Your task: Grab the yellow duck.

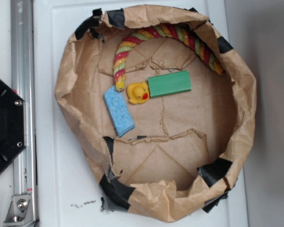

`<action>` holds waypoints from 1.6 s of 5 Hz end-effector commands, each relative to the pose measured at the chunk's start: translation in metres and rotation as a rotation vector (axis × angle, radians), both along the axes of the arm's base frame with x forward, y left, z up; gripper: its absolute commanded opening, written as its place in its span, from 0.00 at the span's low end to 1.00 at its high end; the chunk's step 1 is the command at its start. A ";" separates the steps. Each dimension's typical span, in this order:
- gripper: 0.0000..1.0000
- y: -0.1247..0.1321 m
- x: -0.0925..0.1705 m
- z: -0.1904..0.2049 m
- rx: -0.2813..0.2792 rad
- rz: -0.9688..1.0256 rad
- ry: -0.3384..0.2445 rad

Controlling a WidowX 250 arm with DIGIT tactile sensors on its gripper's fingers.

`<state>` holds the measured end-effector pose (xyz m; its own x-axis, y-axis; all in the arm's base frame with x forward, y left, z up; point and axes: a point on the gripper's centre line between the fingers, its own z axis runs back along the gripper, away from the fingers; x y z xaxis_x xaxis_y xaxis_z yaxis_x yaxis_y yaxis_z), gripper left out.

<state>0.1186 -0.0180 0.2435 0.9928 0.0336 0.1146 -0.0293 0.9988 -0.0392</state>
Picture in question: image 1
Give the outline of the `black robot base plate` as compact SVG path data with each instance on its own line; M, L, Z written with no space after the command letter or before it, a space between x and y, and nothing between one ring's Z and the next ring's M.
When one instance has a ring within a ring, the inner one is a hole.
M0 79L0 175L26 147L25 101Z

